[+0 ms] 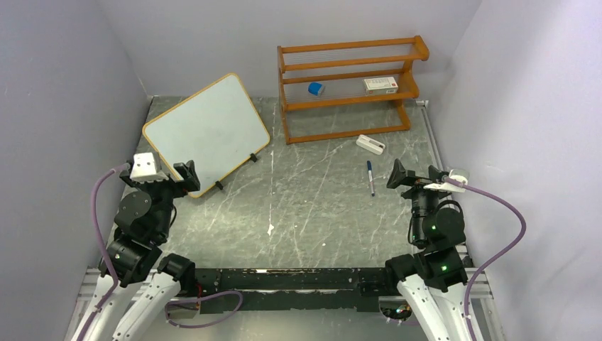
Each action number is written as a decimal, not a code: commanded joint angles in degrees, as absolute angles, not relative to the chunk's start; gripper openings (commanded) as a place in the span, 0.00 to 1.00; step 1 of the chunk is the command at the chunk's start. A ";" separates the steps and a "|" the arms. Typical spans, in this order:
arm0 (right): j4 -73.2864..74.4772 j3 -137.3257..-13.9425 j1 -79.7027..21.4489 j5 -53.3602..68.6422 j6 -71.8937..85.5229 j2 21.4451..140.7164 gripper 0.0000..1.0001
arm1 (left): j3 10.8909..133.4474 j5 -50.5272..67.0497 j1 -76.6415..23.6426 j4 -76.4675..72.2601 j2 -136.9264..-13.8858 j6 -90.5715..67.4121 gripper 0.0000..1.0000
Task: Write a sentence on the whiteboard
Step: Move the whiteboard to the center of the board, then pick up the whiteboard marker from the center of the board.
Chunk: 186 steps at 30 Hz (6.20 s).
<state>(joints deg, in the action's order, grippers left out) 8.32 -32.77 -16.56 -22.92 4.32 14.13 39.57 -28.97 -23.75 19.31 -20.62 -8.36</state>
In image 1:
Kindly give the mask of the white blue whiteboard marker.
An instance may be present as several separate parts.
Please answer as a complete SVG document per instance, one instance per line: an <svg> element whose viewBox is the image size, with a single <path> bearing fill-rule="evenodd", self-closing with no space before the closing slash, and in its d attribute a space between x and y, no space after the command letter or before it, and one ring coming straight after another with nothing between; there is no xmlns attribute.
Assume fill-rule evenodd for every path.
<svg viewBox="0 0 602 341"><path fill-rule="evenodd" d="M369 188L370 188L370 192L371 192L371 197L375 197L376 196L376 192L375 192L374 180L373 180L372 163L370 161L366 161L366 166L367 166L368 181L369 181Z"/></svg>

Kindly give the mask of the yellow framed whiteboard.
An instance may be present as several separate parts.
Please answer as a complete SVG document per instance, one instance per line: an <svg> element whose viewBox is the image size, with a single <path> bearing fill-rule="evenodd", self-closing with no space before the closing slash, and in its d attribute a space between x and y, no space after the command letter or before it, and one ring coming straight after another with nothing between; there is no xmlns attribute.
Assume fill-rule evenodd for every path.
<svg viewBox="0 0 602 341"><path fill-rule="evenodd" d="M270 134L239 76L229 73L143 126L143 136L172 174L194 161L198 198L252 159Z"/></svg>

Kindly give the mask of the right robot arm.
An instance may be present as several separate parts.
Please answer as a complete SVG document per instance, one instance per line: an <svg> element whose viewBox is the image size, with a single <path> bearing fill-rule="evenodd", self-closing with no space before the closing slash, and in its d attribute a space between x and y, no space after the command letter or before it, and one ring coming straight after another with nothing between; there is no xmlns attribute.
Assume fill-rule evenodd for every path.
<svg viewBox="0 0 602 341"><path fill-rule="evenodd" d="M413 254L385 263L383 285L400 294L428 340L482 340L467 288L467 275L457 247L466 241L464 213L452 193L469 182L465 170L443 171L430 166L426 177L394 161L387 186L406 186L402 198L411 202L408 241Z"/></svg>

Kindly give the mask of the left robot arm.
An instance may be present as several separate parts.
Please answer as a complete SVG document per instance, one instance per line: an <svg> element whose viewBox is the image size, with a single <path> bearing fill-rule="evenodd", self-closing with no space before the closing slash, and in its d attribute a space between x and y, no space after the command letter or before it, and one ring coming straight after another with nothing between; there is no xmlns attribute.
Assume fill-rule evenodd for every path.
<svg viewBox="0 0 602 341"><path fill-rule="evenodd" d="M160 249L175 220L174 200L200 187L194 161L173 167L179 180L147 153L110 171L134 191L119 203L114 240L102 252L96 288L73 340L136 340L173 298L200 297L195 263Z"/></svg>

